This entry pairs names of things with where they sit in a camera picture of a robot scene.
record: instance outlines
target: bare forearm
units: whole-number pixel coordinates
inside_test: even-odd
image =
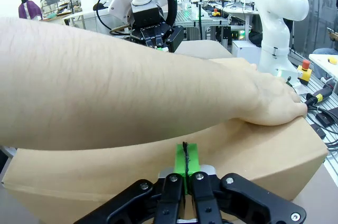
[[[210,127],[240,108],[231,69],[216,63],[49,23],[0,25],[0,144],[140,144]]]

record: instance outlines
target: screw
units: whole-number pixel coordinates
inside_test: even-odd
[[[197,180],[202,180],[204,178],[204,175],[202,175],[201,173],[198,173],[197,175],[196,175],[196,179]]]
[[[176,182],[176,181],[177,181],[177,176],[176,176],[176,175],[172,175],[172,176],[170,177],[170,181]]]
[[[141,189],[142,189],[142,190],[146,190],[146,189],[148,189],[148,188],[149,188],[149,185],[148,185],[148,184],[146,184],[146,183],[141,184]]]
[[[299,221],[301,219],[301,215],[298,212],[294,212],[293,214],[291,214],[291,219],[293,221]]]
[[[233,179],[232,178],[227,178],[226,182],[227,182],[227,184],[232,184],[233,183]]]

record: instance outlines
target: purple jacket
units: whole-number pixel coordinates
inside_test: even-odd
[[[39,15],[42,18],[41,9],[33,1],[27,1],[27,9],[31,19],[36,17],[37,15]],[[19,6],[19,17],[27,19],[25,7],[23,4]]]

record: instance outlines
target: cardboard box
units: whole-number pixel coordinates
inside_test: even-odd
[[[235,172],[288,200],[323,163],[327,149],[303,118],[265,127],[231,120],[166,141],[85,151],[18,150],[4,187],[47,224],[68,224],[139,179],[174,166],[175,147],[197,143],[200,164]]]

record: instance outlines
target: smartphone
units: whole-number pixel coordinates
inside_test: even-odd
[[[331,28],[329,28],[329,27],[327,27],[326,29],[327,29],[327,31],[328,31],[329,33],[334,33],[333,29],[331,29]]]

